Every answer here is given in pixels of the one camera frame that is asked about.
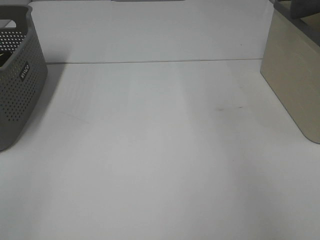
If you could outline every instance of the perforated basket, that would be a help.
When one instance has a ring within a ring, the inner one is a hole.
[[[0,5],[0,54],[11,56],[0,67],[0,151],[11,146],[32,113],[47,78],[47,65],[27,5]]]

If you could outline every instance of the white tabletop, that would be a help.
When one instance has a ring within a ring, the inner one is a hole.
[[[0,154],[0,239],[317,239],[320,148],[260,64],[49,65]]]
[[[268,0],[30,5],[51,63],[261,59],[273,13]]]

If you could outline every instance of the basket rim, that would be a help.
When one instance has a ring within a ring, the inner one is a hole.
[[[29,39],[32,37],[32,34],[34,33],[34,29],[35,29],[35,25],[34,25],[34,22],[32,20],[32,16],[31,16],[31,12],[33,10],[33,8],[31,6],[29,6],[29,5],[10,5],[10,4],[0,5],[0,9],[1,8],[6,8],[6,7],[26,8],[27,9],[27,11],[25,13],[25,21],[26,21],[26,24],[27,24],[27,33],[26,33],[26,36],[23,39],[23,41],[20,43],[19,47],[13,52],[13,54],[4,63],[4,65],[0,66],[0,73],[5,72],[7,70],[7,68],[10,66],[11,62],[14,61],[14,59],[17,58],[20,50],[25,47],[25,45],[27,44]]]

